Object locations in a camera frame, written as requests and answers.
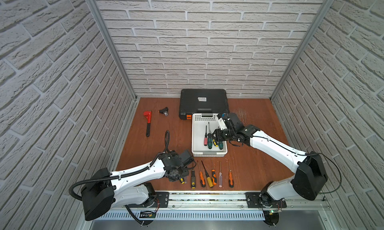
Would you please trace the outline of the black yellow dotted screwdriver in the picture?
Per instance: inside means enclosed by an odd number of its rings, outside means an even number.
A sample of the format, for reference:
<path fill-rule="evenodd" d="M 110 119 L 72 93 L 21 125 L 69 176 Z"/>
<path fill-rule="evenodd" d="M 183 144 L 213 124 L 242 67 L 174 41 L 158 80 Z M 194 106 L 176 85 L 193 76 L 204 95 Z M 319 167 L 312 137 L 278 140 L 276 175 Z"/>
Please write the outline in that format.
<path fill-rule="evenodd" d="M 196 175 L 194 170 L 191 170 L 191 188 L 196 188 Z"/>

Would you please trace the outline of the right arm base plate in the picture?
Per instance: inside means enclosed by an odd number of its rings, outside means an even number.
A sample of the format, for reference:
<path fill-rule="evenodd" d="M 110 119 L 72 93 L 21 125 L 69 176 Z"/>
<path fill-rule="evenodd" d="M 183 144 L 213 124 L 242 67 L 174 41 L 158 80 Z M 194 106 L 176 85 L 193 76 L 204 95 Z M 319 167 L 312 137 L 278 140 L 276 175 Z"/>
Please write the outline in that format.
<path fill-rule="evenodd" d="M 287 207 L 285 199 L 273 200 L 267 193 L 261 192 L 246 192 L 246 201 L 248 208 L 263 208 L 263 209 L 284 209 Z"/>

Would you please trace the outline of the green screwdriver end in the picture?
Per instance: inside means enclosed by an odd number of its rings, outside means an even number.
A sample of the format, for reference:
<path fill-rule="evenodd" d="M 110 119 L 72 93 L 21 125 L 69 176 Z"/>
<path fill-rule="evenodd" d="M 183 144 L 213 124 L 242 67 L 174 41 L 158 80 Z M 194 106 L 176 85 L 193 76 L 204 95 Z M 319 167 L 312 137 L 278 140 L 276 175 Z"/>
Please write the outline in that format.
<path fill-rule="evenodd" d="M 224 148 L 224 143 L 223 142 L 218 142 L 219 149 L 222 150 Z"/>
<path fill-rule="evenodd" d="M 211 129 L 210 129 L 210 123 L 208 123 L 208 148 L 209 149 L 212 149 L 213 147 L 213 138 L 212 138 L 212 132 L 211 132 Z"/>

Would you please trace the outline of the pink handled screwdriver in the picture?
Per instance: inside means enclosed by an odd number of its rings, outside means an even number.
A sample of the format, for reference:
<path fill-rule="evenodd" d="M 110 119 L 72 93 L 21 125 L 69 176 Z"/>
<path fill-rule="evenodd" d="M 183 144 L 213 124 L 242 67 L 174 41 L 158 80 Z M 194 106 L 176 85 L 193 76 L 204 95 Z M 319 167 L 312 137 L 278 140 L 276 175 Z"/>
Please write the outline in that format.
<path fill-rule="evenodd" d="M 205 136 L 204 136 L 204 146 L 208 145 L 208 132 L 207 132 L 207 126 L 205 129 Z"/>

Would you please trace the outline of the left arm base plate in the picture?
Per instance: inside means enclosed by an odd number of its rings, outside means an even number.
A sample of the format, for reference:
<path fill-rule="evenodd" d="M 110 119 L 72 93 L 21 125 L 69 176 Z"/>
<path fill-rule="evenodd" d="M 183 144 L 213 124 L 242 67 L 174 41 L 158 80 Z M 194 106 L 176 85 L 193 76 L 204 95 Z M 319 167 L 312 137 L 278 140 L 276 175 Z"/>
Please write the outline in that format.
<path fill-rule="evenodd" d="M 155 197 L 149 197 L 141 205 L 129 205 L 130 208 L 167 208 L 169 204 L 170 193 L 169 192 L 156 192 Z"/>

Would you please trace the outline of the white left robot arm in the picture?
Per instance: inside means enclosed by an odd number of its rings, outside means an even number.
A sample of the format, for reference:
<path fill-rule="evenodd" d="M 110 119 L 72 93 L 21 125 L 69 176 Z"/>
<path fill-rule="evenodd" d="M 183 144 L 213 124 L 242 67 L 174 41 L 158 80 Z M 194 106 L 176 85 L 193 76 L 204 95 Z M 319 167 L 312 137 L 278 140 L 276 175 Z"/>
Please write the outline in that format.
<path fill-rule="evenodd" d="M 184 151 L 161 152 L 146 164 L 123 171 L 98 170 L 90 179 L 72 184 L 69 194 L 83 203 L 86 221 L 95 220 L 110 209 L 138 205 L 150 207 L 157 198 L 152 180 L 176 182 L 188 176 L 193 155 Z"/>

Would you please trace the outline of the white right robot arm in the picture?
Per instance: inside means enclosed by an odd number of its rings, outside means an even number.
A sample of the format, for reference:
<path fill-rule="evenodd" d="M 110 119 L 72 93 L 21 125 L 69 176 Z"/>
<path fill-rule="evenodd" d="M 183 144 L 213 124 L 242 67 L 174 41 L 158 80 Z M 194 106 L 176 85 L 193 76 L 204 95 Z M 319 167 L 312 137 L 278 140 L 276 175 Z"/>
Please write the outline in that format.
<path fill-rule="evenodd" d="M 305 153 L 292 148 L 253 125 L 243 127 L 238 132 L 234 127 L 218 128 L 214 130 L 213 138 L 217 142 L 235 141 L 260 150 L 294 173 L 284 180 L 272 181 L 262 189 L 259 202 L 263 207 L 271 208 L 285 198 L 296 196 L 313 201 L 328 181 L 323 160 L 318 153 Z"/>

